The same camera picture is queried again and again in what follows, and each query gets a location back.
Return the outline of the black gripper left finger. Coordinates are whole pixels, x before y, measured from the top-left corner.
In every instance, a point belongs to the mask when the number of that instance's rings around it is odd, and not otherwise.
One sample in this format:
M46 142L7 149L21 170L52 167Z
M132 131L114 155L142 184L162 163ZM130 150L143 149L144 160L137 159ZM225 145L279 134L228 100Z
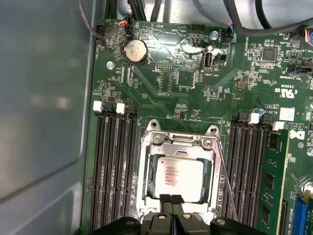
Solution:
M160 212L150 212L142 221L133 217L123 217L102 226L91 235L171 235L175 216L173 215L173 197L162 194L159 198Z

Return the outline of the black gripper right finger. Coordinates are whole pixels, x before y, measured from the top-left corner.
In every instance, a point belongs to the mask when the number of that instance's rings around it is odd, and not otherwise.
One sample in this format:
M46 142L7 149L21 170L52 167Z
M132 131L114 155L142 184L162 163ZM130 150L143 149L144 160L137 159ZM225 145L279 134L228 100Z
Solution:
M206 224L197 213L184 212L181 195L172 195L172 216L178 235L264 235L255 228L227 217L217 217Z

